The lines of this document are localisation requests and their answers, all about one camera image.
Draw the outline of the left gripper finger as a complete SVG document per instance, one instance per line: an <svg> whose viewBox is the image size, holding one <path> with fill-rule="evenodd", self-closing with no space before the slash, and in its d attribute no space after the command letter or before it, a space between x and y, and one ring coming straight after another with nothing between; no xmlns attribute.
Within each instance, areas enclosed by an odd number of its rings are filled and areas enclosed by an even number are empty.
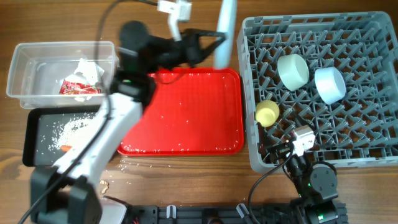
<svg viewBox="0 0 398 224"><path fill-rule="evenodd" d="M216 32L212 30L203 30L203 29L185 29L185 38L191 38L191 37L216 37L219 39L224 39L224 33L223 32Z"/></svg>
<svg viewBox="0 0 398 224"><path fill-rule="evenodd" d="M201 49L200 52L201 61L204 61L204 59L208 58L223 42L224 42L224 37L220 37L209 46L205 47L204 49Z"/></svg>

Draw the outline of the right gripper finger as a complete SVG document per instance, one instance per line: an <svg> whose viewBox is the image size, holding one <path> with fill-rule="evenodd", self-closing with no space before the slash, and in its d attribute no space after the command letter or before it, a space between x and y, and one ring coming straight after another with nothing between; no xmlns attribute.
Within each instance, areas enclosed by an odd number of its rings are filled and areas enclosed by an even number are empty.
<svg viewBox="0 0 398 224"><path fill-rule="evenodd" d="M299 116L297 113L295 113L295 122L298 123L300 126L308 126L311 129L315 129L312 124L310 124L306 119Z"/></svg>
<svg viewBox="0 0 398 224"><path fill-rule="evenodd" d="M269 139L265 128L260 122L257 123L257 127L259 132L259 149L267 149L271 146L271 140Z"/></svg>

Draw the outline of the yellow cup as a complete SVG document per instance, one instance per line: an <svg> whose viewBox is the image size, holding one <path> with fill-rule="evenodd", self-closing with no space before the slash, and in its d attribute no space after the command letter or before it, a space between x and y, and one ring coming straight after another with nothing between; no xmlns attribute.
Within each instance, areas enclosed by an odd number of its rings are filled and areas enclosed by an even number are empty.
<svg viewBox="0 0 398 224"><path fill-rule="evenodd" d="M255 119L261 126L267 128L277 121L279 114L280 110L276 102L264 100L256 106Z"/></svg>

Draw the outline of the light blue plate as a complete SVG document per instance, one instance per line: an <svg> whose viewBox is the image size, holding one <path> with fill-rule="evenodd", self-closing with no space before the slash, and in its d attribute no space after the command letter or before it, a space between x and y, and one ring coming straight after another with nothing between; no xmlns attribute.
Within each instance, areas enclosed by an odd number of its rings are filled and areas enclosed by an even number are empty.
<svg viewBox="0 0 398 224"><path fill-rule="evenodd" d="M213 61L215 69L223 69L229 65L233 49L237 5L237 0L223 0L221 4L217 32L223 33L226 39L215 49Z"/></svg>

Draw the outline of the light blue small bowl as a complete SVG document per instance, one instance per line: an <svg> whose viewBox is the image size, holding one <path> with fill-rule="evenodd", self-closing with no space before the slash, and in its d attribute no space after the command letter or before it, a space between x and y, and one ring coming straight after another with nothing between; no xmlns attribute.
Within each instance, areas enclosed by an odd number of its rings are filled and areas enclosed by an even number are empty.
<svg viewBox="0 0 398 224"><path fill-rule="evenodd" d="M335 67L320 68L314 74L315 86L321 99L328 105L343 99L346 94L345 80Z"/></svg>

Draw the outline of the mint green bowl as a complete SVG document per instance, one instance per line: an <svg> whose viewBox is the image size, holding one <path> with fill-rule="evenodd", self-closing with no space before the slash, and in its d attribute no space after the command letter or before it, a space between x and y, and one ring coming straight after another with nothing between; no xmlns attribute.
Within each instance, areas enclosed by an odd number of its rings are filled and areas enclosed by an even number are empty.
<svg viewBox="0 0 398 224"><path fill-rule="evenodd" d="M298 54L281 56L277 61L277 70L282 83L290 91L298 90L308 83L308 65Z"/></svg>

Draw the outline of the white tissue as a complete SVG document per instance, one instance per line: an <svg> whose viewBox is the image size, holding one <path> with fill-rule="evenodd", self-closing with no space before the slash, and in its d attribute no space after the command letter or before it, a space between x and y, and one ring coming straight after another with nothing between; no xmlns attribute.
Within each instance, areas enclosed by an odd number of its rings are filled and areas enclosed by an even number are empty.
<svg viewBox="0 0 398 224"><path fill-rule="evenodd" d="M102 77L103 73L104 70L95 62L87 61L81 58L69 81L93 85L101 90L100 78Z"/></svg>

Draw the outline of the red snack wrapper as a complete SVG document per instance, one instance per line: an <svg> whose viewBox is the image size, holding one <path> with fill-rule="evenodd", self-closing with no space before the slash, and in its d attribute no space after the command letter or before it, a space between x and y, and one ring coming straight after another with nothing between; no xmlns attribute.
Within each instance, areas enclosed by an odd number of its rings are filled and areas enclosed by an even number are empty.
<svg viewBox="0 0 398 224"><path fill-rule="evenodd" d="M93 85L75 83L67 80L63 81L59 91L60 95L84 95L98 93L101 93L101 90Z"/></svg>

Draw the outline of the orange carrot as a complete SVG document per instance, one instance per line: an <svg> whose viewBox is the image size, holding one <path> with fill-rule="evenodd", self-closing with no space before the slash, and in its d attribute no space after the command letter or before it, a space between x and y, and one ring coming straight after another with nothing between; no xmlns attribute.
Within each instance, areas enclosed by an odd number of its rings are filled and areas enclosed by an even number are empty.
<svg viewBox="0 0 398 224"><path fill-rule="evenodd" d="M71 146L66 146L66 145L63 145L63 146L60 147L60 149L63 152L68 152L71 148L72 148Z"/></svg>

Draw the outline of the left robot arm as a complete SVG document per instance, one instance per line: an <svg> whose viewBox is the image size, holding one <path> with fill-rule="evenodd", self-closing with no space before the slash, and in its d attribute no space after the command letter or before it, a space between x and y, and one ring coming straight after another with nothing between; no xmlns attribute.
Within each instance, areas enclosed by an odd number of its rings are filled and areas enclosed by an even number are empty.
<svg viewBox="0 0 398 224"><path fill-rule="evenodd" d="M100 199L96 186L127 132L141 119L155 92L150 76L160 68L183 63L194 67L231 38L232 29L180 30L169 24L172 37L153 36L140 21L119 31L121 67L88 125L88 138L72 147L52 166L36 167L30 177L30 208L24 219L34 223L131 223L130 205Z"/></svg>

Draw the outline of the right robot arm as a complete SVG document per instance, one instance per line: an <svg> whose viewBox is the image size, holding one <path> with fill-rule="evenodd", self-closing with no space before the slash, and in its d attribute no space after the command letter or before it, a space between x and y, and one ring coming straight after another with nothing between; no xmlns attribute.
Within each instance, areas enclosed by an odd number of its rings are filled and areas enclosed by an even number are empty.
<svg viewBox="0 0 398 224"><path fill-rule="evenodd" d="M298 198L285 206L286 215L294 223L347 223L346 205L335 201L338 198L335 166L325 161L310 161L308 151L315 145L316 132L296 114L294 120L300 126L291 130L288 140L279 144L273 144L265 128L257 125L259 153L278 164L255 182L249 195L253 195L262 180L281 169L298 193Z"/></svg>

